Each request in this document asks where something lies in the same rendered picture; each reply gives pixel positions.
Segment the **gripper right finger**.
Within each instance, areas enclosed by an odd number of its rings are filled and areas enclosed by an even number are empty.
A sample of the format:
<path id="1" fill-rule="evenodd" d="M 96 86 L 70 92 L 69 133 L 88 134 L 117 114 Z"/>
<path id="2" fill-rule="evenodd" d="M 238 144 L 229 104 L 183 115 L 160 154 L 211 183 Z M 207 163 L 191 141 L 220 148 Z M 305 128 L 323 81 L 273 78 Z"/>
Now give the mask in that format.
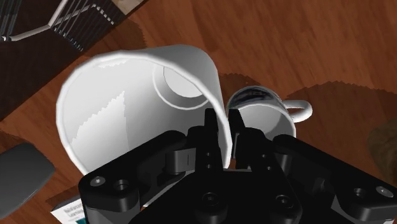
<path id="1" fill-rule="evenodd" d="M 269 140 L 245 126 L 236 109 L 228 112 L 228 121 L 236 168 L 260 165 L 269 176 L 287 180 L 302 205 L 302 222 L 393 222 L 397 217 L 397 188 L 293 136 Z"/>

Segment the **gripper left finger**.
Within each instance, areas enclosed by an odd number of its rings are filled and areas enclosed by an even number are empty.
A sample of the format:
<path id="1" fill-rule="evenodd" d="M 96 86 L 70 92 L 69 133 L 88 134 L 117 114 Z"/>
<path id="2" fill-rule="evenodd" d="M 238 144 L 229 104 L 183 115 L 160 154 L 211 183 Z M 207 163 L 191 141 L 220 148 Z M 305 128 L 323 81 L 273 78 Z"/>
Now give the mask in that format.
<path id="1" fill-rule="evenodd" d="M 168 130 L 89 172 L 78 184 L 87 224 L 128 224 L 143 205 L 195 172 L 199 146 L 218 147 L 212 108 L 203 125 Z"/>

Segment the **large white cup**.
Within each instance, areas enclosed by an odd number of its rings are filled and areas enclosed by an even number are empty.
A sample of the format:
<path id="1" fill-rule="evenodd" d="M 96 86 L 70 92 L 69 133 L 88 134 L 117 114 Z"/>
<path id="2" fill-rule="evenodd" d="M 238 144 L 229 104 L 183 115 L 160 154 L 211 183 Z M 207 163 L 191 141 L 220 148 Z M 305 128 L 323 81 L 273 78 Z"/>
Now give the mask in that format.
<path id="1" fill-rule="evenodd" d="M 168 130 L 187 133 L 215 110 L 222 162 L 232 139 L 218 71 L 190 45 L 119 50 L 92 57 L 63 83 L 56 104 L 61 143 L 82 174 Z"/>

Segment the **white book with teal print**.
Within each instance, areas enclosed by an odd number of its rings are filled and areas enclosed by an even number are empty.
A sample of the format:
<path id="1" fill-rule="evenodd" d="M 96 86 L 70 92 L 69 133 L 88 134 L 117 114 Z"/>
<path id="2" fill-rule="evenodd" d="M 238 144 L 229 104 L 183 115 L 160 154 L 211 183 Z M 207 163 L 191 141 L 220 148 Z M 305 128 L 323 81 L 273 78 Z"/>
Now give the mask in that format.
<path id="1" fill-rule="evenodd" d="M 51 214 L 61 224 L 87 224 L 79 195 L 56 205 L 52 209 Z"/>

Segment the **brown rounded object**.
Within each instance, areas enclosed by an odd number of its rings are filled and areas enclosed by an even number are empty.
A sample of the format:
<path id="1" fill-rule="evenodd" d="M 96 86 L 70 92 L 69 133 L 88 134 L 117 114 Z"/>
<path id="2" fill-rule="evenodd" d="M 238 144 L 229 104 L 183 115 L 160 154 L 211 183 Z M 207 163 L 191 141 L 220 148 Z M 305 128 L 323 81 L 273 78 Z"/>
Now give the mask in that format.
<path id="1" fill-rule="evenodd" d="M 368 135 L 367 143 L 385 180 L 397 187 L 397 118 L 373 129 Z"/>

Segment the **flat grey rounded object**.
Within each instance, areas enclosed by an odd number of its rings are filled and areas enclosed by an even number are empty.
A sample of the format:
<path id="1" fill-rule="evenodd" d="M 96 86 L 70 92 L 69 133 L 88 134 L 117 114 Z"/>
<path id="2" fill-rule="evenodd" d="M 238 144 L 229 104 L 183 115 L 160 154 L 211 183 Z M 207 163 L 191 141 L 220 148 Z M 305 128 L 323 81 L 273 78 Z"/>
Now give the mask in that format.
<path id="1" fill-rule="evenodd" d="M 31 199 L 54 172 L 54 165 L 31 143 L 0 153 L 0 220 Z"/>

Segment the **dark slatted chair, pale frame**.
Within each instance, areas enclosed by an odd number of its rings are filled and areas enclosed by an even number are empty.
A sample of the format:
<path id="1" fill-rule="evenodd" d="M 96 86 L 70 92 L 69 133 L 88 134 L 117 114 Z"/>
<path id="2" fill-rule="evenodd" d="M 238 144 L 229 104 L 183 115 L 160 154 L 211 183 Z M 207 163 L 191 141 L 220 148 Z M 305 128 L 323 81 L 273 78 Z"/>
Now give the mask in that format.
<path id="1" fill-rule="evenodd" d="M 50 21 L 13 36 L 22 0 L 0 0 L 0 42 L 16 42 L 44 31 L 53 31 L 83 51 L 126 15 L 112 0 L 61 0 Z"/>

